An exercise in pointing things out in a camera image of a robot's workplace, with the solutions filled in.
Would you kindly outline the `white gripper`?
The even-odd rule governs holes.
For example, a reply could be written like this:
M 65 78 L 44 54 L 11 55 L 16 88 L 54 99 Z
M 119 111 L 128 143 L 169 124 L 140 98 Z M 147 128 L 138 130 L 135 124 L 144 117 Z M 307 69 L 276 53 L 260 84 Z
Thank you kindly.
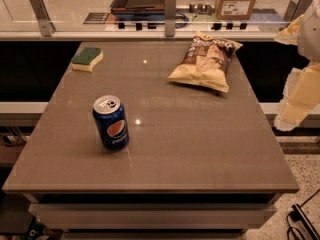
M 320 61 L 320 0 L 313 0 L 304 16 L 293 20 L 274 40 L 285 45 L 297 44 L 300 55 Z M 293 68 L 283 89 L 274 126 L 280 131 L 293 130 L 319 103 L 320 63 L 310 62 L 302 70 Z

